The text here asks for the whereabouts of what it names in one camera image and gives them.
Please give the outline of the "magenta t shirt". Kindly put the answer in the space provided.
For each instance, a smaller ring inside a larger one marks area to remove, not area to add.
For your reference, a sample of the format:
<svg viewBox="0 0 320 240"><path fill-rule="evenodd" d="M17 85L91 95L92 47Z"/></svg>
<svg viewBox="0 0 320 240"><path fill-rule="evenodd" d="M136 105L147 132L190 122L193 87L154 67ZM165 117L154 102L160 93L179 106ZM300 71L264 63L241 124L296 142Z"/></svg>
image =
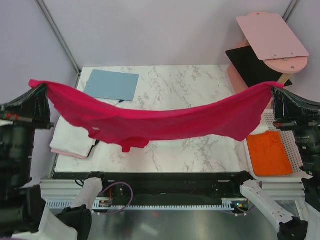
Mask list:
<svg viewBox="0 0 320 240"><path fill-rule="evenodd" d="M101 102L70 86L45 81L54 108L92 139L116 144L128 153L151 141L183 140L208 135L243 141L260 124L278 82L263 82L208 105L166 111L123 109Z"/></svg>

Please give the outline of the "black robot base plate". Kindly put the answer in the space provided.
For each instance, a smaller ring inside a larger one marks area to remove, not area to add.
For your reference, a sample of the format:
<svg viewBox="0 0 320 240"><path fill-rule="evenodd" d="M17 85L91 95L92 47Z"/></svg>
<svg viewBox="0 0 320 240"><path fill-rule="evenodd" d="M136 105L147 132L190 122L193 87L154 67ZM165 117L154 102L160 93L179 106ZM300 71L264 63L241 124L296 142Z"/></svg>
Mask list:
<svg viewBox="0 0 320 240"><path fill-rule="evenodd" d="M104 194L112 203L219 204L222 199L241 199L240 186L253 177L247 171L218 173L104 173Z"/></svg>

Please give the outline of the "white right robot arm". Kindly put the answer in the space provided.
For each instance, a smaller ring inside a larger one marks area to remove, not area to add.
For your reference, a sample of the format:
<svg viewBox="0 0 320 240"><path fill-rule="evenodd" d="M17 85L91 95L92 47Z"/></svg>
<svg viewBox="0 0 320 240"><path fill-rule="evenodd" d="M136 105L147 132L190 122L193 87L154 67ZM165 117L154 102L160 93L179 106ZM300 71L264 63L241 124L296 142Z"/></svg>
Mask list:
<svg viewBox="0 0 320 240"><path fill-rule="evenodd" d="M274 123L281 131L291 131L303 166L310 176L302 178L308 220L301 220L272 200L247 172L235 173L229 191L244 196L269 220L279 240L318 240L320 238L320 104L273 87Z"/></svg>

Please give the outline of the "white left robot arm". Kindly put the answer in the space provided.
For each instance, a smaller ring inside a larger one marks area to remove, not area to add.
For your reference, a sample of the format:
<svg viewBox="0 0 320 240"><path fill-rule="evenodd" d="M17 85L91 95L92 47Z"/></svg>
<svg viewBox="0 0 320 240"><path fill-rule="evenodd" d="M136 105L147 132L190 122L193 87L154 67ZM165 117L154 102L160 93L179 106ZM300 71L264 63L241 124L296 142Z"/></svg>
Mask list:
<svg viewBox="0 0 320 240"><path fill-rule="evenodd" d="M48 87L40 84L0 106L0 237L3 240L86 240L92 207L110 185L93 172L69 207L53 214L39 185L28 186L36 130L53 127Z"/></svg>

